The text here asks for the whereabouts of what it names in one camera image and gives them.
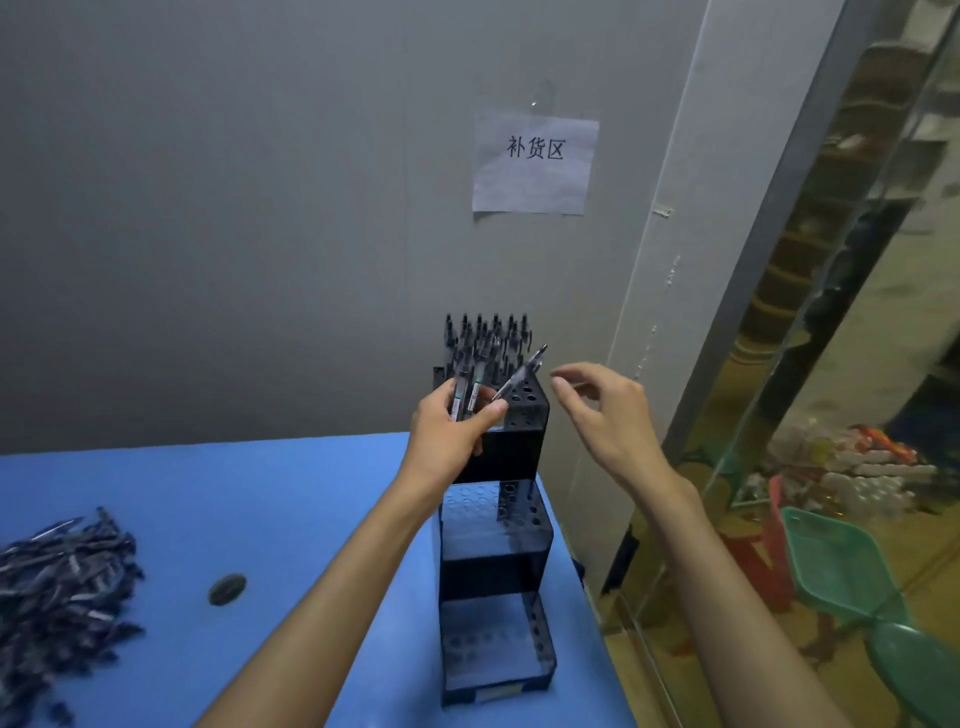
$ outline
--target blue table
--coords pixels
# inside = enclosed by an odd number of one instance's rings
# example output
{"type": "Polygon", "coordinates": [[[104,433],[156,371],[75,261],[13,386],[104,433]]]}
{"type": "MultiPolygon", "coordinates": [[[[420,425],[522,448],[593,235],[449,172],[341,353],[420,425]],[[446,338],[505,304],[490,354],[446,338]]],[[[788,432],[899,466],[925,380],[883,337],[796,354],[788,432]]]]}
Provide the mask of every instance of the blue table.
{"type": "MultiPolygon", "coordinates": [[[[394,433],[0,457],[0,543],[97,505],[139,543],[147,580],[130,619],[148,634],[119,648],[117,666],[59,682],[79,728],[194,721],[370,510],[406,441],[394,433]],[[234,571],[247,590],[210,606],[210,586],[234,571]]],[[[635,725],[559,529],[540,588],[559,662],[550,690],[441,710],[434,530],[429,522],[410,546],[327,725],[635,725]]]]}

